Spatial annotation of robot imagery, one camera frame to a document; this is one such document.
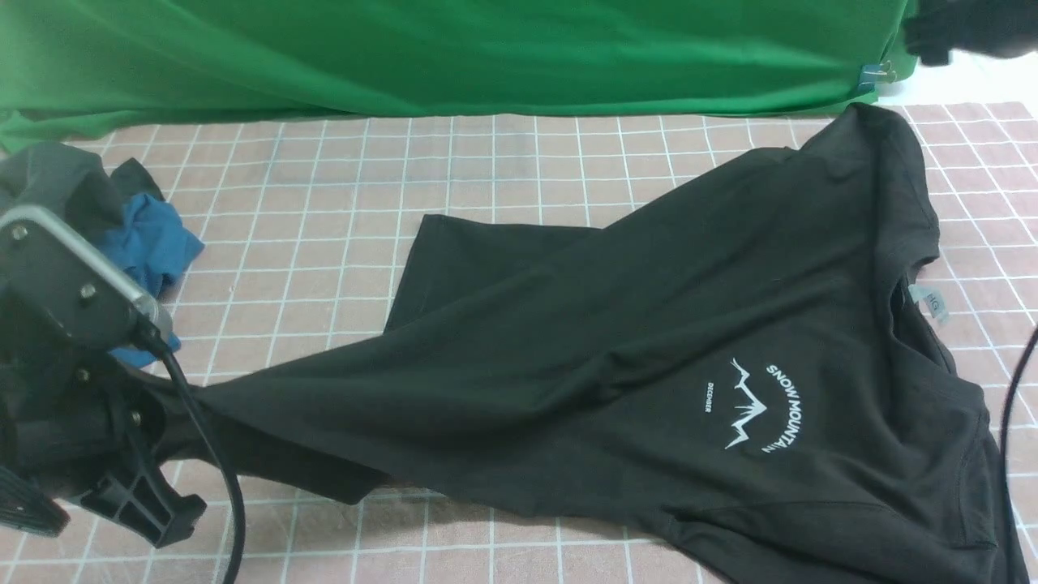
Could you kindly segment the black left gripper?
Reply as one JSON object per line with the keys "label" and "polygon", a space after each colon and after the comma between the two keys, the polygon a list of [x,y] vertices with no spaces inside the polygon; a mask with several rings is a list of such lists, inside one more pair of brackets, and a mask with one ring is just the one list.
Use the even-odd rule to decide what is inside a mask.
{"label": "black left gripper", "polygon": [[184,381],[153,380],[105,349],[2,336],[2,525],[54,539],[64,504],[155,548],[189,539],[204,500],[161,473],[170,421],[185,423]]}

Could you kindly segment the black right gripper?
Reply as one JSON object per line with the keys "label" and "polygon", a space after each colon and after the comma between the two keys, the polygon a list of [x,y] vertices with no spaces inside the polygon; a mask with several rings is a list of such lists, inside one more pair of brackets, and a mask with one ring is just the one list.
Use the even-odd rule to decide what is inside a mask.
{"label": "black right gripper", "polygon": [[904,47],[925,67],[950,52],[1012,59],[1037,48],[1036,1],[920,1],[903,25]]}

